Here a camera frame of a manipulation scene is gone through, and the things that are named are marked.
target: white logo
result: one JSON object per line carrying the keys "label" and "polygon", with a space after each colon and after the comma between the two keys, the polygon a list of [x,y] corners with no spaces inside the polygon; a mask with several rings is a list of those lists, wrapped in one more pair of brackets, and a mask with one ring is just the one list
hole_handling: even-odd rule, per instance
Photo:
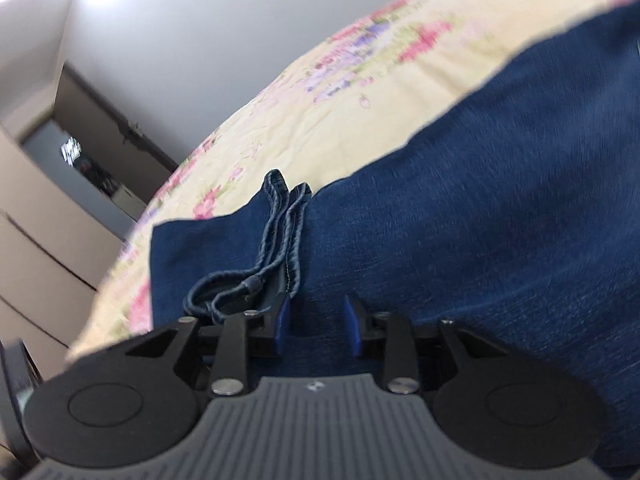
{"label": "white logo", "polygon": [[320,390],[324,389],[324,383],[321,383],[320,381],[313,381],[306,386],[306,389],[316,394]]}

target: white wall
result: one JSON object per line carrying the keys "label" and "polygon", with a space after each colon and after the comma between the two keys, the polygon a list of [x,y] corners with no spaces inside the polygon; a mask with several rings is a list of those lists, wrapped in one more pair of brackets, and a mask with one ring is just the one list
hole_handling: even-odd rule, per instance
{"label": "white wall", "polygon": [[71,0],[0,0],[0,124],[19,136],[55,97]]}
{"label": "white wall", "polygon": [[61,56],[175,160],[390,0],[74,0]]}

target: gray plastic cover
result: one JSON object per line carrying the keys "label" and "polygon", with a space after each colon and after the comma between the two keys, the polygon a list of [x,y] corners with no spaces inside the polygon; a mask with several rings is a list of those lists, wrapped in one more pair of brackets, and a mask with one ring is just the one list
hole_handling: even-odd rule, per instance
{"label": "gray plastic cover", "polygon": [[110,470],[82,470],[46,459],[25,478],[608,479],[588,460],[545,471],[485,462],[449,440],[422,399],[384,392],[370,374],[263,378],[247,396],[212,401],[189,436],[155,459]]}

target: bed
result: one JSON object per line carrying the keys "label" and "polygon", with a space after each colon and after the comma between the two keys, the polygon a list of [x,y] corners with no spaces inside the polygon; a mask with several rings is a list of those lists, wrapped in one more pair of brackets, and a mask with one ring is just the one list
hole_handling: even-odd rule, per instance
{"label": "bed", "polygon": [[146,208],[69,358],[152,327],[154,225],[242,207],[278,168],[313,190],[398,149],[542,38],[631,0],[396,0],[295,60],[217,128]]}

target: black circular joint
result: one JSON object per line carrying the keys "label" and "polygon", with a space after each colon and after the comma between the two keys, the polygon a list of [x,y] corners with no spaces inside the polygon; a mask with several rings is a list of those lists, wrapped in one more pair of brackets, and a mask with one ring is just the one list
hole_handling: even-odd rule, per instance
{"label": "black circular joint", "polygon": [[69,413],[85,426],[112,428],[124,424],[142,409],[142,396],[126,384],[92,384],[76,392]]}
{"label": "black circular joint", "polygon": [[522,469],[591,456],[604,430],[590,387],[518,354],[470,360],[438,391],[433,414],[463,449]]}
{"label": "black circular joint", "polygon": [[113,468],[153,458],[196,425],[193,390],[155,360],[77,365],[37,388],[24,427],[42,456],[81,468]]}

